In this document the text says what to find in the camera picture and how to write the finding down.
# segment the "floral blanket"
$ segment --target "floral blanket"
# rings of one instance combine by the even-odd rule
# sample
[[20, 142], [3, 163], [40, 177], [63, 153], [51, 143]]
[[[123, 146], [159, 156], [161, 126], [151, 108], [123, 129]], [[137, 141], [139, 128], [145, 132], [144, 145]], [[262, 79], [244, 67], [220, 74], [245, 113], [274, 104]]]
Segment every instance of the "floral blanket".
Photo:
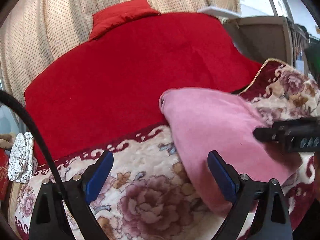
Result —
[[[275, 59], [266, 61], [241, 96], [269, 124], [274, 120], [316, 116], [319, 111], [320, 91], [316, 83]], [[195, 192], [166, 123], [58, 160], [56, 165], [62, 180], [83, 173], [106, 149], [114, 154], [114, 166], [90, 208], [110, 239], [212, 239], [224, 218], [209, 211]], [[293, 229], [315, 197], [312, 155], [301, 157], [302, 166], [282, 186]], [[15, 220], [24, 240], [28, 239], [33, 206], [44, 178], [53, 179], [47, 165], [38, 168], [18, 197]], [[76, 239], [83, 239], [69, 211], [67, 217]], [[248, 215], [240, 237], [244, 237], [253, 217], [254, 213]]]

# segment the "stuffed toy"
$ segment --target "stuffed toy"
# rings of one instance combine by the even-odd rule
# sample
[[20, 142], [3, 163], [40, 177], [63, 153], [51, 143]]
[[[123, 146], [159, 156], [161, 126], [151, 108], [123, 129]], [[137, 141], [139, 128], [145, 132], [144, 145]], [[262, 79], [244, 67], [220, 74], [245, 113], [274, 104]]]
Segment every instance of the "stuffed toy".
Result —
[[14, 133], [0, 134], [0, 148], [10, 150], [16, 137]]

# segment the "green object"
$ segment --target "green object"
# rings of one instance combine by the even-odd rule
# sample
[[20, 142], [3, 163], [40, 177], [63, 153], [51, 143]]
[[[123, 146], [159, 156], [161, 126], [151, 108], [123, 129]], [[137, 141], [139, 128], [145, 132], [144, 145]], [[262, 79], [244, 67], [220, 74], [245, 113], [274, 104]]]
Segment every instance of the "green object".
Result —
[[311, 73], [314, 77], [318, 77], [320, 75], [320, 44], [314, 44], [304, 51]]

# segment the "metal screw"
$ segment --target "metal screw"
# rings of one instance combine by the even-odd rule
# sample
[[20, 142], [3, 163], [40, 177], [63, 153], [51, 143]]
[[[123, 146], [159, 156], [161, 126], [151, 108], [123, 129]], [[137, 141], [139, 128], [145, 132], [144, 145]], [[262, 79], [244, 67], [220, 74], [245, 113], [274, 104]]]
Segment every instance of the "metal screw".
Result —
[[273, 185], [277, 185], [279, 182], [278, 182], [276, 179], [271, 179], [271, 183], [272, 183]]
[[249, 179], [249, 176], [247, 174], [241, 174], [240, 178], [244, 181], [247, 181]]
[[50, 180], [49, 180], [48, 178], [45, 178], [45, 179], [42, 180], [41, 183], [42, 183], [43, 185], [46, 185], [46, 184], [48, 184], [49, 182], [50, 182]]
[[72, 177], [73, 180], [78, 181], [79, 179], [81, 179], [81, 175], [80, 174], [76, 174]]

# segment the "blue gripper pad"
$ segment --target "blue gripper pad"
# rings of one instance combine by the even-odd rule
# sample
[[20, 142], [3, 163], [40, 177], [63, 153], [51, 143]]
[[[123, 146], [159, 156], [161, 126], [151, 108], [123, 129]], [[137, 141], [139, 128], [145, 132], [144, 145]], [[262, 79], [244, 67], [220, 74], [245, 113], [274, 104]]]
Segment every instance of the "blue gripper pad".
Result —
[[208, 154], [208, 167], [216, 180], [225, 200], [230, 201], [232, 204], [236, 202], [236, 185], [228, 175], [227, 171], [221, 165], [219, 160], [212, 152]]
[[98, 166], [95, 167], [96, 170], [85, 187], [85, 201], [87, 204], [97, 199], [113, 166], [113, 154], [111, 152], [108, 152], [103, 159], [100, 158], [93, 164]]

